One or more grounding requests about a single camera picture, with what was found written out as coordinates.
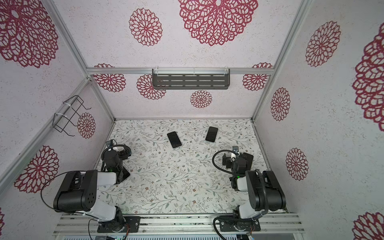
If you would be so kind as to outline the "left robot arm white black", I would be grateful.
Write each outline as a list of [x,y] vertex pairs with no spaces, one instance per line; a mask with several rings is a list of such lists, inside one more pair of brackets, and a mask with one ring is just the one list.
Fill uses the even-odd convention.
[[90,216],[98,222],[99,230],[107,233],[127,230],[128,224],[122,210],[98,199],[97,190],[99,187],[118,185],[131,175],[123,165],[123,161],[131,154],[132,151],[128,146],[113,145],[107,147],[101,154],[104,164],[101,172],[89,170],[66,173],[54,198],[54,210]]

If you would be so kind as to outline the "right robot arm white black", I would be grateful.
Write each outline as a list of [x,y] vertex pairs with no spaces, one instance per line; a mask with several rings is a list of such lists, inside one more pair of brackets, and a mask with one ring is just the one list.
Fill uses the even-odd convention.
[[222,164],[230,169],[232,189],[247,192],[249,200],[233,210],[233,220],[221,220],[221,231],[259,231],[257,217],[283,210],[286,198],[273,171],[252,170],[254,156],[248,153],[223,154]]

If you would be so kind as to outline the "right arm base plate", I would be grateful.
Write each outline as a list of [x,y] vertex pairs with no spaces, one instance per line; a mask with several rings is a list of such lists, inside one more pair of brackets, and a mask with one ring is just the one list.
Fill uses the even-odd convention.
[[259,232],[261,230],[258,220],[245,221],[244,219],[220,216],[218,221],[221,232]]

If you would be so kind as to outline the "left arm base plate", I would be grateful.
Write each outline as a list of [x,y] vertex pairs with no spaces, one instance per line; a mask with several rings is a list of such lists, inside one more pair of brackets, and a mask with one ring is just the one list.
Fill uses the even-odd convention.
[[99,222],[97,233],[137,233],[140,226],[141,217],[123,217]]

